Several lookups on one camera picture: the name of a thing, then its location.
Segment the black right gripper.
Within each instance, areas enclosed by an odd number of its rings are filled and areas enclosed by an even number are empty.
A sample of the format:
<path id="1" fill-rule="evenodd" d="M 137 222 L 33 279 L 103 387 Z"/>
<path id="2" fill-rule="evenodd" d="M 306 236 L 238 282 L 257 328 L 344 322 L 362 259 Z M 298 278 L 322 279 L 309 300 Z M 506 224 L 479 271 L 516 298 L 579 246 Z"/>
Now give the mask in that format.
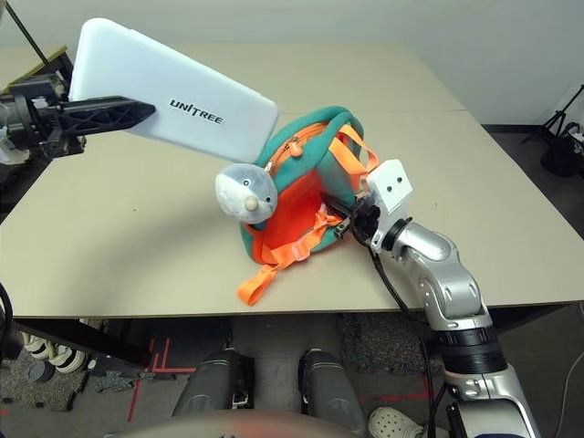
<path id="1" fill-rule="evenodd" d="M 373 194 L 366 193 L 358 197 L 352 207 L 345 204 L 338 197 L 328 193 L 321 194 L 321 198 L 331 212 L 344 218 L 334 227 L 336 239 L 342 239 L 344 234 L 351 231 L 360 245 L 381 242 L 381 237 L 379 235 L 376 236 L 381 210 L 375 203 Z"/>

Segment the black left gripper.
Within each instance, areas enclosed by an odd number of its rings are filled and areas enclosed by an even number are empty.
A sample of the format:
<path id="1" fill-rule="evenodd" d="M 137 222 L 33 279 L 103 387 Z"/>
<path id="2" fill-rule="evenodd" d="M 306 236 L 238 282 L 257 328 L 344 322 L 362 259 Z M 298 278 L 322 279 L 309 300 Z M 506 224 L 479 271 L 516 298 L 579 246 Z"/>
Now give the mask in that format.
<path id="1" fill-rule="evenodd" d="M 149 103 L 120 96 L 66 102 L 67 90 L 57 74 L 19 78 L 7 87 L 9 158 L 80 154 L 86 140 L 77 136 L 127 130 L 156 111 Z M 50 108 L 59 104 L 56 122 Z"/>

